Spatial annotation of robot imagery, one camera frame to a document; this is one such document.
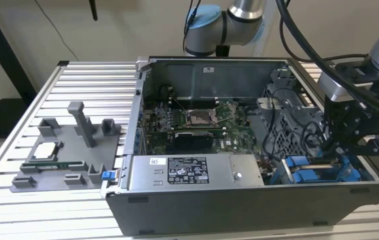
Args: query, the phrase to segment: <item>power cord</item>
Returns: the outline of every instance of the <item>power cord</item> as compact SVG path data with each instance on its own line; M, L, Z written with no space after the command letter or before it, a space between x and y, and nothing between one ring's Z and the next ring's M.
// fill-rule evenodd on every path
M195 20L195 17L196 17L197 7L200 6L201 0L197 0L195 9L193 9L192 14L191 14L191 16L188 18L188 15L189 15L189 12L191 12L191 8L192 8L192 3L193 3L193 0L191 0L191 5L189 5L187 17L184 18L183 41L181 41L181 50L183 50L183 52L184 52L184 40L187 39L187 33L188 33L189 27L191 27L191 25L193 23L193 20Z
M281 15L281 19L285 23L289 33L292 34L296 42L299 43L303 51L312 59L312 62L323 70L323 72L330 76L330 78L348 91L351 97L358 101L359 106L363 110L367 109L364 102L372 107L379 113L379 100L374 97L371 92L364 89L359 89L352 83L350 83L336 72L336 70L324 62L316 51L313 50L311 44L304 38L293 19L289 16L289 12L285 7L284 0L275 0L276 6Z
M53 28L55 28L55 30L56 30L56 32L57 32L57 35L59 35L59 37L60 37L60 39L61 39L61 42L63 42L63 44L64 44L64 46L67 47L67 49L68 49L69 52L72 53L72 55L73 55L76 61L79 61L79 59L77 59L77 57L76 57L73 51L71 50L69 46L68 46L67 43L64 42L63 36L61 36L61 34L60 34L60 32L59 32L59 30L57 30L57 28L56 28L56 25L53 24L53 22L51 21L51 19L49 19L47 13L44 12L44 9L43 9L43 7L41 7L40 3L37 2L37 0L33 0L33 1L35 1L35 3L36 3L37 7L40 8L40 10L41 10L41 12L43 12L43 14L44 14L47 20L49 21L51 25L53 26Z
M287 0L285 8L288 7L289 2L291 2L291 0ZM288 55L293 59L296 59L299 62L312 63L313 61L311 59L304 59L304 58L297 57L296 54L291 51L291 49L289 49L289 47L287 45L285 38L284 38L283 25L284 25L283 18L280 17L279 34L280 34L281 44L283 44L283 47L284 47ZM346 54L346 55L338 55L338 56L331 56L331 57L323 58L323 60L327 62L327 61L334 61L334 60L339 60L339 59L348 59L348 58L366 58L367 56L368 56L368 54Z

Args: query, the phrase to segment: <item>motherboard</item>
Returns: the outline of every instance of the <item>motherboard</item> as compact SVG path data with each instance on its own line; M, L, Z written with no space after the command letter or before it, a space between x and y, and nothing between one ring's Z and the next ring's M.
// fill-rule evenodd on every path
M247 119L249 106L236 99L148 102L144 109L147 154L253 154L260 156Z

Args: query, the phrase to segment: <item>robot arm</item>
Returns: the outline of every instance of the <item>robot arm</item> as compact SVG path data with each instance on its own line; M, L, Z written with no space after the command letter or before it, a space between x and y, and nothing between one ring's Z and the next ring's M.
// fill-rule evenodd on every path
M189 14L184 51L205 57L216 46L244 45L261 34L263 0L235 0L227 11L217 5L200 5Z
M340 63L335 70L379 100L379 40L363 61ZM354 155L379 156L379 112L370 105L363 109L348 91L324 73L319 85L325 92L324 120L330 134L321 146L324 154L339 149ZM366 145L359 145L359 140L370 135L375 135L375 138Z

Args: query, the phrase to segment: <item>white sticker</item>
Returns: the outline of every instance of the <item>white sticker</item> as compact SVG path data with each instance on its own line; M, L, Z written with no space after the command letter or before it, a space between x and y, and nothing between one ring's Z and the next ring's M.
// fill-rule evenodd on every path
M165 165L165 158L152 157L149 161L149 165Z
M215 72L215 68L213 67L204 67L203 68L203 73L213 73Z

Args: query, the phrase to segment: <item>black stand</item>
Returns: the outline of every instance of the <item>black stand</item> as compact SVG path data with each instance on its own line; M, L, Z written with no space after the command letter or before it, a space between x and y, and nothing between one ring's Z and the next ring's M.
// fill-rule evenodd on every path
M216 57L228 57L229 56L229 45L217 45L216 46Z
M7 42L1 29L0 65L21 96L21 99L5 98L0 100L0 138L5 138L36 96L36 91Z

